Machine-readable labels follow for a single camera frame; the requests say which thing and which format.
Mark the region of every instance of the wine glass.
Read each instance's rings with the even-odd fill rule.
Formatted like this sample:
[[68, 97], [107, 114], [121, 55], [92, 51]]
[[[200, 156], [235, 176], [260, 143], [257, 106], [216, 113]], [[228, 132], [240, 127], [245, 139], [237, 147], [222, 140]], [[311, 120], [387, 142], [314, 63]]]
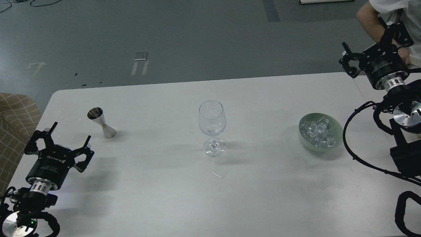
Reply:
[[206, 135], [211, 136], [204, 144], [203, 149], [209, 156], [219, 156], [225, 150], [225, 143], [215, 137], [226, 126], [224, 107], [215, 100], [208, 100], [199, 107], [199, 127]]

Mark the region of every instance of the robotic arm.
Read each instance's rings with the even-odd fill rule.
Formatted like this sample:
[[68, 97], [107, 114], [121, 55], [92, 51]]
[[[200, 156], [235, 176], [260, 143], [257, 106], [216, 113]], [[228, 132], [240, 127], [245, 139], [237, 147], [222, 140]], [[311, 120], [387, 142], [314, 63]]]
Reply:
[[[54, 216], [43, 212], [56, 204], [57, 196], [49, 194], [51, 190], [58, 190], [64, 182], [70, 168], [74, 167], [83, 172], [94, 155], [94, 151], [88, 147], [91, 136], [88, 136], [83, 146], [76, 150], [70, 150], [61, 145], [56, 145], [51, 138], [51, 133], [57, 122], [48, 131], [36, 130], [25, 147], [25, 154], [38, 155], [38, 159], [28, 173], [26, 181], [30, 188], [16, 190], [10, 187], [3, 196], [0, 205], [1, 234], [6, 237], [37, 237], [34, 233], [37, 220], [47, 221], [53, 233], [48, 237], [55, 237], [60, 232], [60, 226]], [[45, 149], [39, 150], [36, 141], [43, 139]], [[81, 154], [86, 155], [84, 161], [75, 162], [75, 158]], [[14, 203], [13, 211], [9, 211], [9, 205], [4, 203], [9, 197]]]
[[[344, 126], [344, 145], [353, 159], [358, 162], [421, 186], [421, 179], [416, 178], [416, 176], [421, 175], [421, 140], [408, 143], [402, 133], [402, 130], [404, 130], [414, 134], [421, 134], [421, 80], [416, 80], [408, 85], [404, 83], [404, 80], [410, 73], [421, 72], [421, 70], [419, 68], [408, 69], [397, 53], [399, 48], [414, 44], [403, 22], [399, 21], [396, 24], [391, 22], [384, 24], [383, 22], [383, 25], [385, 26], [385, 32], [380, 42], [362, 53], [352, 53], [349, 46], [345, 42], [342, 43], [345, 51], [339, 63], [345, 72], [352, 78], [355, 78], [361, 71], [364, 71], [373, 89], [386, 90], [383, 101], [380, 103], [367, 102], [356, 109], [350, 116]], [[392, 44], [392, 39], [395, 39], [401, 46], [398, 48]], [[351, 60], [359, 62], [359, 70], [349, 65]], [[369, 164], [353, 153], [346, 143], [345, 135], [349, 122], [359, 112], [373, 105], [373, 119], [375, 123], [381, 130], [393, 135], [395, 138], [396, 146], [390, 149], [390, 155], [399, 173]], [[380, 113], [393, 115], [393, 118], [389, 120], [390, 127], [382, 123]], [[396, 206], [395, 223], [402, 233], [410, 237], [421, 237], [421, 235], [413, 233], [405, 227], [405, 204], [408, 198], [421, 205], [421, 198], [415, 193], [411, 191], [402, 193]]]

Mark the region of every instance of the white table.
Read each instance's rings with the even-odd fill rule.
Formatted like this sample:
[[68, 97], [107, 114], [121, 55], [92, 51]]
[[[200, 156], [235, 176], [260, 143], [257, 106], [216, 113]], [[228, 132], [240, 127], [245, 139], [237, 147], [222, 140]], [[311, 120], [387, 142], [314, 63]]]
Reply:
[[[218, 100], [227, 149], [206, 157], [198, 108]], [[71, 169], [56, 206], [59, 236], [396, 236], [398, 195], [408, 182], [365, 168], [343, 145], [317, 153], [298, 140], [299, 119], [326, 113], [342, 125], [364, 102], [345, 73], [75, 89], [56, 92], [38, 125], [56, 144], [95, 155], [84, 173]], [[106, 139], [86, 114], [104, 110], [117, 135]], [[396, 170], [372, 111], [349, 126], [357, 154]], [[36, 156], [21, 160], [11, 185], [24, 181]], [[407, 227], [421, 214], [408, 202]], [[50, 233], [40, 225], [37, 232]]]

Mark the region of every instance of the person's arm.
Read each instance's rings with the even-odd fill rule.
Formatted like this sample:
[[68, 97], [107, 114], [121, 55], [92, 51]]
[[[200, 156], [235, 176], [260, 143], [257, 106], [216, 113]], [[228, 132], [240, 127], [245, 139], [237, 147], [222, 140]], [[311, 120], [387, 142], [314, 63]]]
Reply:
[[[370, 2], [366, 2], [357, 12], [357, 19], [362, 28], [376, 43], [380, 42], [380, 39], [384, 34], [384, 27], [378, 19], [378, 14], [379, 12], [373, 8]], [[411, 64], [409, 51], [407, 49], [400, 48], [398, 54], [406, 65]]]

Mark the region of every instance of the glass base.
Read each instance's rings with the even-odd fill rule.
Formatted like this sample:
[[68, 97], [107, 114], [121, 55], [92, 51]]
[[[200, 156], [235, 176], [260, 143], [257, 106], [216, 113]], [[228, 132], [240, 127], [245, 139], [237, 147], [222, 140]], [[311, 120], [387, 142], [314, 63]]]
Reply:
[[217, 137], [212, 137], [203, 144], [203, 150], [208, 156], [219, 156], [225, 150], [225, 143]]

